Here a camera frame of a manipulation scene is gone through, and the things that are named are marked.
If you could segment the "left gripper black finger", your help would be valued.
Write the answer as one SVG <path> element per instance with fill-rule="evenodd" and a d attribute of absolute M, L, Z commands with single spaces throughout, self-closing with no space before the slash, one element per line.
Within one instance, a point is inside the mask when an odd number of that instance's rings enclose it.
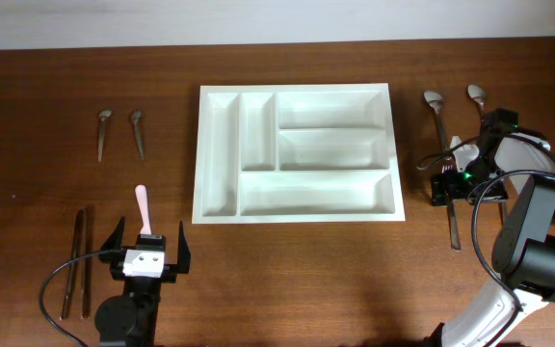
<path fill-rule="evenodd" d="M 100 255 L 98 259 L 102 263 L 112 263 L 120 259 L 121 255 L 124 253 L 122 248 L 122 236 L 125 228 L 125 218 L 121 217 L 114 231 L 110 236 L 104 241 L 100 247 Z"/>
<path fill-rule="evenodd" d="M 179 223 L 178 240 L 177 240 L 177 260 L 176 268 L 178 274 L 188 274 L 191 268 L 192 255 L 187 243 L 184 224 Z"/>

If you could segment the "metal fork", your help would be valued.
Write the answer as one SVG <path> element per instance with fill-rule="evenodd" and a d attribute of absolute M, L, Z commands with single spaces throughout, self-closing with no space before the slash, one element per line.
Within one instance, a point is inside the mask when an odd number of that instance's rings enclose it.
<path fill-rule="evenodd" d="M 452 197 L 449 194 L 448 184 L 444 184 L 445 190 L 445 200 L 446 200 L 446 209 L 447 209 L 447 216 L 450 228 L 450 243 L 451 248 L 455 252 L 459 252 L 462 249 L 461 240 L 459 236 L 459 229 L 457 223 L 457 215 L 455 210 L 455 205 L 453 203 Z"/>
<path fill-rule="evenodd" d="M 501 224 L 504 225 L 508 215 L 507 203 L 504 200 L 499 202 L 499 213 Z"/>

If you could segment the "large metal spoon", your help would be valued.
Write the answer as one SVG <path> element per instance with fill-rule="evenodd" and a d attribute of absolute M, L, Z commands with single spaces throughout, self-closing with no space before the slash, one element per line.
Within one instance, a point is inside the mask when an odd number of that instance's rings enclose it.
<path fill-rule="evenodd" d="M 440 141 L 440 145 L 443 151 L 446 151 L 450 148 L 449 142 L 447 141 L 447 136 L 445 132 L 445 128 L 440 116 L 440 111 L 444 104 L 444 99 L 440 93 L 434 91 L 425 91 L 423 93 L 424 100 L 426 103 L 431 107 L 435 114 L 435 122 L 436 122 L 436 129 Z"/>
<path fill-rule="evenodd" d="M 468 97 L 476 104 L 480 120 L 485 116 L 486 92 L 478 85 L 470 84 L 466 88 Z"/>

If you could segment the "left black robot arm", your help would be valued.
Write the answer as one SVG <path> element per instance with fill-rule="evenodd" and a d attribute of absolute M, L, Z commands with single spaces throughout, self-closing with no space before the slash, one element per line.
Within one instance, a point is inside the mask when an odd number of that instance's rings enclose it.
<path fill-rule="evenodd" d="M 190 271 L 191 252 L 184 226 L 178 228 L 174 264 L 166 261 L 165 236 L 140 234 L 133 246 L 124 246 L 124 228 L 125 219 L 121 218 L 102 244 L 98 257 L 109 265 L 112 279 L 123 282 L 123 290 L 98 307 L 94 324 L 101 346 L 152 346 L 161 287 L 164 283 L 175 283 L 178 275 Z"/>

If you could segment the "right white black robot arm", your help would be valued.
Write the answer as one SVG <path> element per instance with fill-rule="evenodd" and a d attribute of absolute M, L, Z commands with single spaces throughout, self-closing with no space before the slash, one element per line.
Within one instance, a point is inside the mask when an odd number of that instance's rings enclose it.
<path fill-rule="evenodd" d="M 529 314 L 555 302 L 555 154 L 542 133 L 519 126 L 516 112 L 498 108 L 484 114 L 478 136 L 453 138 L 450 147 L 418 167 L 427 170 L 446 158 L 455 166 L 432 176 L 432 204 L 472 205 L 475 249 L 482 203 L 506 201 L 505 180 L 511 180 L 517 199 L 491 259 L 476 253 L 489 280 L 465 311 L 439 324 L 424 343 L 497 346 Z"/>

